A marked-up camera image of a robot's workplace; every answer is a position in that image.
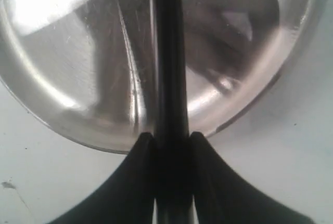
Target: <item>dark spot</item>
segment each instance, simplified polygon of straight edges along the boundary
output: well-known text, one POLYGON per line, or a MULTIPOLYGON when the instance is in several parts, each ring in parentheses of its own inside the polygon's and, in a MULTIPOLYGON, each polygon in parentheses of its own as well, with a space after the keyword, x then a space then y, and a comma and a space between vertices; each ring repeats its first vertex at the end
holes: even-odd
POLYGON ((1 185, 4 189, 16 189, 16 187, 8 181, 2 182, 1 185))

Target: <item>black pole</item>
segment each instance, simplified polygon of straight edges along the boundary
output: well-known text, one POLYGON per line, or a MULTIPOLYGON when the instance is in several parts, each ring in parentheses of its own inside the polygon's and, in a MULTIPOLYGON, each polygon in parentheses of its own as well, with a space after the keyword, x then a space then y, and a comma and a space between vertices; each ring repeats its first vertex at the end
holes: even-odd
POLYGON ((156 63, 156 201, 159 224, 190 224, 192 189, 182 0, 151 0, 156 63))

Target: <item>white surface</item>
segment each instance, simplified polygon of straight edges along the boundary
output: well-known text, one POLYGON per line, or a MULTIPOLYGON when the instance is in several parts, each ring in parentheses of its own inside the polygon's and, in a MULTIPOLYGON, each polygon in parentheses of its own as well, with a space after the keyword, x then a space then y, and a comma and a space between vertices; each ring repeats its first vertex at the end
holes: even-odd
MULTIPOLYGON (((333 0, 327 8, 307 52, 212 139, 250 183, 326 224, 333 223, 333 0)), ((93 192, 124 158, 60 137, 3 86, 0 100, 0 183, 16 187, 0 186, 0 223, 50 221, 93 192)))

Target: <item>black vertical rod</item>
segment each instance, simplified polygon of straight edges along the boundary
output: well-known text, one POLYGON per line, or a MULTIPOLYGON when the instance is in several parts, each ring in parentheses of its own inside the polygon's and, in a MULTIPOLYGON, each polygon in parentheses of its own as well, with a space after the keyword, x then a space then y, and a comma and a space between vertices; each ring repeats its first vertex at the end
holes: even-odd
POLYGON ((158 224, 191 224, 192 191, 182 0, 150 0, 156 74, 158 224))
POLYGON ((188 138, 182 0, 151 0, 160 147, 188 138))

